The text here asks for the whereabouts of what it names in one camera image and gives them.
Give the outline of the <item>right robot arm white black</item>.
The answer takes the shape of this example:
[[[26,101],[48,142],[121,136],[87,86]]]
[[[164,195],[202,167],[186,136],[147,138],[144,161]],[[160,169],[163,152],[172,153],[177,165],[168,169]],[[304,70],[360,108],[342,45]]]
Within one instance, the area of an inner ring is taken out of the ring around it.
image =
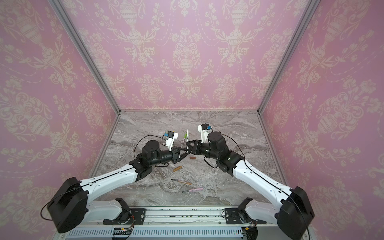
[[[212,132],[205,140],[188,141],[193,155],[214,159],[221,171],[243,181],[262,194],[273,206],[271,217],[280,230],[292,240],[300,240],[309,233],[315,213],[306,191],[299,186],[290,188],[253,167],[243,153],[227,145],[226,135]]]

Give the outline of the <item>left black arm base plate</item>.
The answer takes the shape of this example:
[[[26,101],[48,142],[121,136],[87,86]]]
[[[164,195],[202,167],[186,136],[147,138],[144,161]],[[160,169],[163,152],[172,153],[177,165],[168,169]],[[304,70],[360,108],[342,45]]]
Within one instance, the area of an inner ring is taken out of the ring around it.
[[[143,225],[146,216],[146,209],[133,208],[123,210],[114,220],[103,220],[104,225]]]

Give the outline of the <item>white green marker pen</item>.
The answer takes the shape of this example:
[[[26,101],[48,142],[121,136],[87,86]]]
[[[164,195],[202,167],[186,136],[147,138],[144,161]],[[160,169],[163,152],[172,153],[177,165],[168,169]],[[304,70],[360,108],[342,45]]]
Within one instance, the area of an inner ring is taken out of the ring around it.
[[[184,148],[184,147],[185,147],[185,143],[186,143],[186,138],[183,138],[183,141],[182,141],[182,146],[181,146],[181,148]]]

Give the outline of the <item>white marker bright green cap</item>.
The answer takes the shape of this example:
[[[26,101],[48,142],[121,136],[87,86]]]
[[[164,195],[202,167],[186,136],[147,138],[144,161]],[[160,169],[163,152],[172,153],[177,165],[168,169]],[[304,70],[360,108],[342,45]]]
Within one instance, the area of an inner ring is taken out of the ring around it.
[[[189,129],[187,129],[187,132],[185,134],[185,139],[186,139],[186,142],[189,141]]]

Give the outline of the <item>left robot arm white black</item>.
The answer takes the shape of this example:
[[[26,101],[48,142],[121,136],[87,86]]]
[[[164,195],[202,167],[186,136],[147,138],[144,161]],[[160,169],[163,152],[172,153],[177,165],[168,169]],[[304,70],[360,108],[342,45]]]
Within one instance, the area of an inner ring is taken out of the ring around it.
[[[186,148],[172,147],[161,150],[159,142],[148,141],[134,160],[117,170],[78,180],[65,180],[54,197],[48,202],[47,210],[58,233],[66,233],[82,222],[103,220],[108,224],[134,224],[129,205],[121,198],[111,203],[94,203],[100,196],[124,185],[129,185],[148,176],[159,164],[180,162],[191,153]]]

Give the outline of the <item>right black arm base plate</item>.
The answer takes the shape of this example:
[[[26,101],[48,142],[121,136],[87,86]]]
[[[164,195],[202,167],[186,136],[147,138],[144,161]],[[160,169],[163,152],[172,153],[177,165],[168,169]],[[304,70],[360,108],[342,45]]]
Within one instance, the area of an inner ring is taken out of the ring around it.
[[[225,208],[222,212],[222,218],[226,220],[227,225],[263,225],[267,223],[262,220],[252,220],[244,210],[238,208]]]

